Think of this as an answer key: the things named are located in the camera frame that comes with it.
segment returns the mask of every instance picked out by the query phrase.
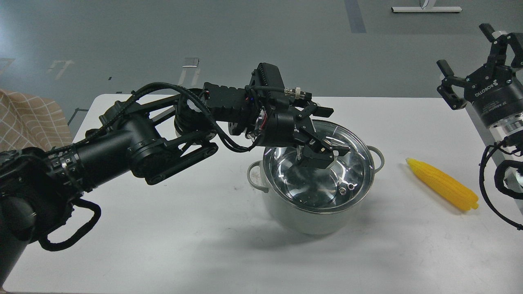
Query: pot handle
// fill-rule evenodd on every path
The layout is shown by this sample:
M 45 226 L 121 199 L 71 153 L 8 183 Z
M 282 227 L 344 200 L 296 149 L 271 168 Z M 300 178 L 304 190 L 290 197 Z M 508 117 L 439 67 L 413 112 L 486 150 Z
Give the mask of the pot handle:
M 375 168 L 375 169 L 374 169 L 374 172 L 377 173 L 377 172 L 379 172 L 379 171 L 382 169 L 382 167 L 384 166 L 384 164 L 385 164 L 385 157 L 383 157 L 383 153 L 381 153 L 381 151 L 380 151 L 378 148 L 376 148 L 376 147 L 374 147 L 374 146 L 367 146 L 367 148 L 368 148 L 370 151 L 376 153 L 376 154 L 378 155 L 378 157 L 380 158 L 380 166 L 379 166 L 378 168 Z
M 260 185 L 256 185 L 254 184 L 253 182 L 253 179 L 251 179 L 251 170 L 256 167 L 256 166 L 260 166 L 260 163 L 262 161 L 261 160 L 258 160 L 256 162 L 253 162 L 248 168 L 247 168 L 247 181 L 249 181 L 249 184 L 255 188 L 255 189 L 258 189 L 260 191 L 262 191 L 263 193 L 269 193 L 269 188 L 267 187 L 264 187 L 264 186 L 260 186 Z

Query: checkered fabric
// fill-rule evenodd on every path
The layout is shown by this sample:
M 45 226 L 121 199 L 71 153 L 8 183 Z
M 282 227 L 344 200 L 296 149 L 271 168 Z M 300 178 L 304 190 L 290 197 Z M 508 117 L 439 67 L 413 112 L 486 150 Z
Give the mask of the checkered fabric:
M 69 145 L 71 132 L 53 100 L 0 89 L 0 152 Z

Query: tabletop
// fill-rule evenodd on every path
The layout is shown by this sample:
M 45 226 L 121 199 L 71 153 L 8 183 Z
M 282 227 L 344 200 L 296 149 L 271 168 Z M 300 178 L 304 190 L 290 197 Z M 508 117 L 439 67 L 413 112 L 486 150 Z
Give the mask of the tabletop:
M 165 95 L 148 95 L 152 101 Z M 101 126 L 98 116 L 128 95 L 101 95 L 75 141 Z M 290 231 L 267 211 L 246 169 L 263 148 L 217 154 L 155 185 L 126 173 L 84 198 L 102 217 L 72 248 L 29 245 L 6 281 L 8 291 L 81 293 L 517 293 L 523 292 L 523 234 L 480 199 L 461 212 L 408 169 L 412 157 L 436 166 L 478 195 L 484 145 L 466 111 L 438 98 L 315 97 L 330 121 L 385 156 L 384 168 L 351 222 L 336 233 Z M 174 138 L 172 121 L 159 126 Z M 233 137 L 248 145 L 242 137 Z M 487 191 L 520 220 L 514 201 Z M 52 241 L 71 235 L 90 213 L 77 209 Z

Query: plastic corn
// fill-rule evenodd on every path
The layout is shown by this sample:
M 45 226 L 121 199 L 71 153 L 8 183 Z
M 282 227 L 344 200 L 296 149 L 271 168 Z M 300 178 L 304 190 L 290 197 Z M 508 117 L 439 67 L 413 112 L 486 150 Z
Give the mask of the plastic corn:
M 412 158 L 407 158 L 407 164 L 416 177 L 457 208 L 463 211 L 478 208 L 477 195 L 451 176 Z

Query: white pot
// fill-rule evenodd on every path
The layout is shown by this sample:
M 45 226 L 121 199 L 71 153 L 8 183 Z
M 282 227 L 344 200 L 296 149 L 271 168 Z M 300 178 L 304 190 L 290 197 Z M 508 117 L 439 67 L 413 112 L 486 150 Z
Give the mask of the white pot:
M 351 151 L 338 157 L 326 169 L 294 165 L 295 149 L 269 148 L 263 160 L 247 169 L 251 186 L 263 192 L 271 215 L 282 225 L 305 234 L 333 233 L 357 216 L 357 205 L 369 191 L 374 174 L 385 162 L 375 147 L 366 146 L 349 130 L 326 121 L 313 121 L 316 132 L 331 142 L 348 146 Z M 380 159 L 374 168 L 370 151 Z M 251 179 L 251 170 L 259 166 L 261 185 Z

